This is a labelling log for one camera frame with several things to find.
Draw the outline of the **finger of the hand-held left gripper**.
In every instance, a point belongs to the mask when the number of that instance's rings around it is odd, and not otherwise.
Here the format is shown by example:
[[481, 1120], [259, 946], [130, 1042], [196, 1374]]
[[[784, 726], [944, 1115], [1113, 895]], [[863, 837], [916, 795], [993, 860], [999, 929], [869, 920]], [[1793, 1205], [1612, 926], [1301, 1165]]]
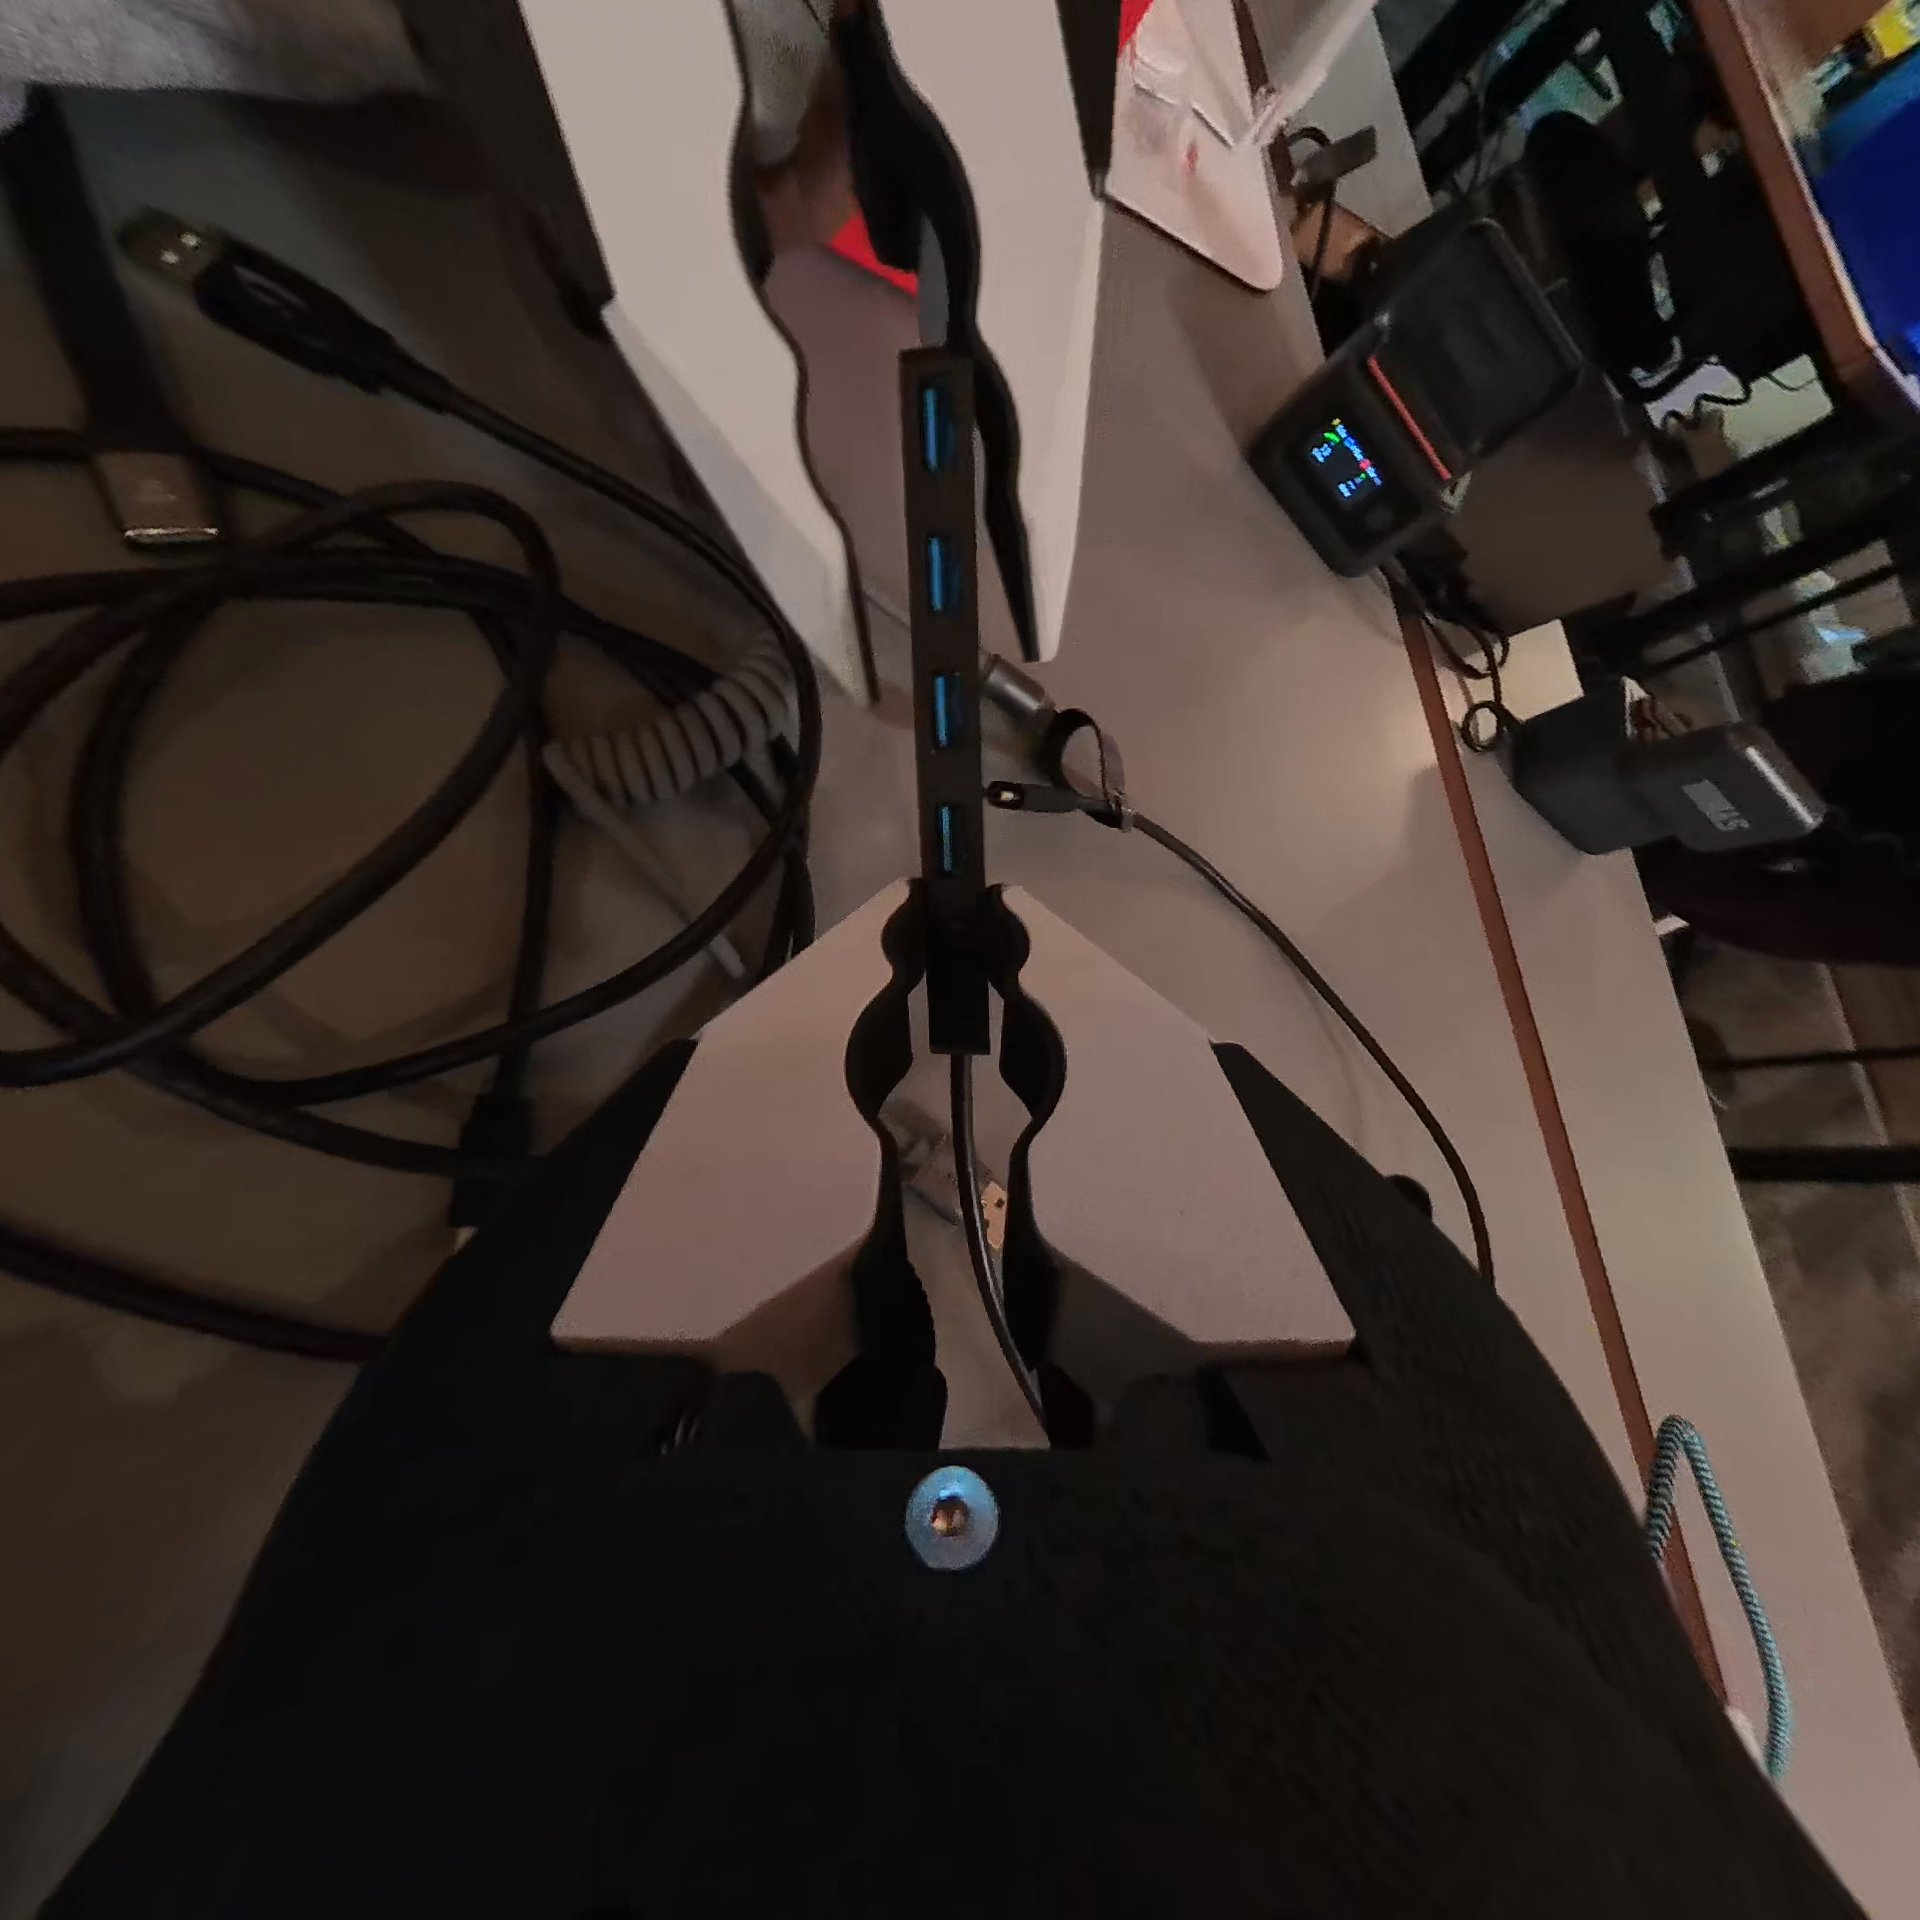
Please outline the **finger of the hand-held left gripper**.
[[1101, 275], [1097, 159], [1073, 58], [1117, 4], [836, 4], [854, 198], [916, 275], [919, 338], [974, 369], [978, 526], [1017, 652], [1063, 636]]
[[523, 4], [611, 276], [604, 320], [824, 676], [874, 705], [851, 545], [803, 444], [803, 362], [736, 225], [746, 75], [726, 4]]

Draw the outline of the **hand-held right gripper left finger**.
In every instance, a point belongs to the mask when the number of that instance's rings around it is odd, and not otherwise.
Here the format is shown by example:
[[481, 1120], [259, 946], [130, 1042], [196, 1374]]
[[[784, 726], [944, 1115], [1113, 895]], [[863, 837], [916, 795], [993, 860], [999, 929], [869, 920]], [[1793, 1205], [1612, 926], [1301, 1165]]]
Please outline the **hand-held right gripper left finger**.
[[890, 880], [692, 1042], [561, 1310], [578, 1354], [767, 1374], [828, 1446], [937, 1446], [945, 1378], [884, 1106], [925, 891]]

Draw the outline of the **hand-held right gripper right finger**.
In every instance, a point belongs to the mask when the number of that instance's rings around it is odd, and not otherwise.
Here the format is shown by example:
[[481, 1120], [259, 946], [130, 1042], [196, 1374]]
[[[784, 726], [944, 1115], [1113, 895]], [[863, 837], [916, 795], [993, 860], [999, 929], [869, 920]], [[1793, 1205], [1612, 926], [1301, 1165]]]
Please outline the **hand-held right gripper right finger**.
[[1044, 1439], [1151, 1378], [1336, 1361], [1356, 1321], [1210, 1036], [1026, 889], [978, 924], [999, 1004], [999, 1304]]

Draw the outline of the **black usb hub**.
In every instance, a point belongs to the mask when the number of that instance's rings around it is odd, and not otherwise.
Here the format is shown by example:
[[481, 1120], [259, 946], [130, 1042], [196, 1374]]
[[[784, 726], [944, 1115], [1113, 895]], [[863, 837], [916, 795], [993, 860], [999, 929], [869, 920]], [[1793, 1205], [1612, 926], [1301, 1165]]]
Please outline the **black usb hub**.
[[945, 1057], [949, 1144], [978, 1306], [1023, 1402], [1044, 1428], [1040, 1390], [1017, 1354], [985, 1243], [974, 1144], [974, 1062], [993, 1039], [974, 358], [960, 350], [907, 350], [898, 383], [928, 1042]]

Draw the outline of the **red plastic bin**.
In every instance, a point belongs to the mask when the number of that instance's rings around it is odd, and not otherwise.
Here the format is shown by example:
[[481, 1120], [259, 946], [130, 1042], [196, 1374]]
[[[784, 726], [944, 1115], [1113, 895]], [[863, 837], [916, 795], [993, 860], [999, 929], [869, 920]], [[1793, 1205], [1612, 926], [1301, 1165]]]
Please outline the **red plastic bin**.
[[916, 275], [907, 267], [894, 267], [889, 264], [873, 240], [873, 233], [865, 225], [863, 209], [851, 209], [847, 220], [836, 228], [836, 236], [828, 238], [828, 250], [851, 264], [854, 270], [889, 284], [890, 289], [914, 297], [916, 292]]

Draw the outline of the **white board stand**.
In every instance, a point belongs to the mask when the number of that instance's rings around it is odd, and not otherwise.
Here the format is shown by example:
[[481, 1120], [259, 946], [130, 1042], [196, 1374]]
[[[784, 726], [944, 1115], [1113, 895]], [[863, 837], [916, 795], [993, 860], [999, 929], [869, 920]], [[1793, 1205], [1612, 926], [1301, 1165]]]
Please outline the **white board stand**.
[[1120, 4], [1108, 198], [1255, 292], [1282, 284], [1270, 90], [1235, 4]]

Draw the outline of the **black charging case with display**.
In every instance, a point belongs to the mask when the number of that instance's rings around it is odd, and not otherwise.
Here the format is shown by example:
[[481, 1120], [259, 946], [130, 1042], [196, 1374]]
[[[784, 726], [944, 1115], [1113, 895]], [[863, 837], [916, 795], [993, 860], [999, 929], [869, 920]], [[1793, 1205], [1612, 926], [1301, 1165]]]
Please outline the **black charging case with display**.
[[1585, 358], [1487, 214], [1384, 247], [1361, 315], [1260, 425], [1255, 481], [1337, 578], [1396, 558], [1484, 456], [1558, 407]]

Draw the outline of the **black power adapter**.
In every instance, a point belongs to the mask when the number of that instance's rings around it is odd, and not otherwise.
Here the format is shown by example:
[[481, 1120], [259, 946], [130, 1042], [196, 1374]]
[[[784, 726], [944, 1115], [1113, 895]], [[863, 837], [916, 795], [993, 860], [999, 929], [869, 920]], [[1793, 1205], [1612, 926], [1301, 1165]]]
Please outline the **black power adapter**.
[[1809, 840], [1827, 803], [1762, 726], [1691, 726], [1628, 679], [1502, 731], [1516, 794], [1578, 851], [1700, 855]]

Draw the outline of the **blue plastic bin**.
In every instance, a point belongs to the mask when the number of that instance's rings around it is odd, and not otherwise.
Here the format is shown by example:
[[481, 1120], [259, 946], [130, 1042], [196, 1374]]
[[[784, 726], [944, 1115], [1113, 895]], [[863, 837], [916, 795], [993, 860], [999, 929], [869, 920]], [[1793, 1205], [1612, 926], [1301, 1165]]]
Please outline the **blue plastic bin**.
[[1871, 332], [1915, 380], [1915, 50], [1830, 65], [1804, 169]]

